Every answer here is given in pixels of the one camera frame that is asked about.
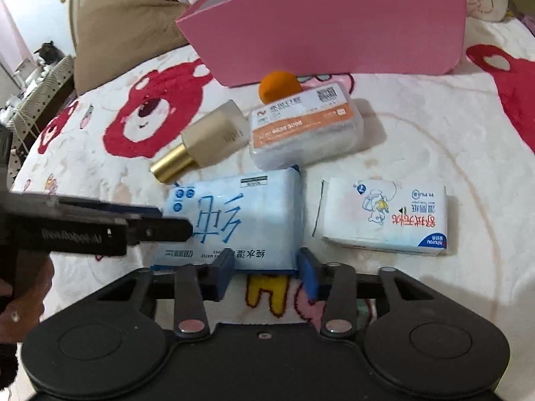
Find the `person left hand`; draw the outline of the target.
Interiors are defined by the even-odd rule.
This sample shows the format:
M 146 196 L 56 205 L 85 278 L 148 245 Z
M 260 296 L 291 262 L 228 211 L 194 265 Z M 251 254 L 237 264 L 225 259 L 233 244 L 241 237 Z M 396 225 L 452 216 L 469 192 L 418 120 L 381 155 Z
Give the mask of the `person left hand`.
M 49 254 L 22 256 L 25 263 L 21 277 L 1 279 L 1 390 L 9 387 L 18 371 L 16 346 L 39 324 L 44 313 L 44 299 L 51 290 L 55 267 Z

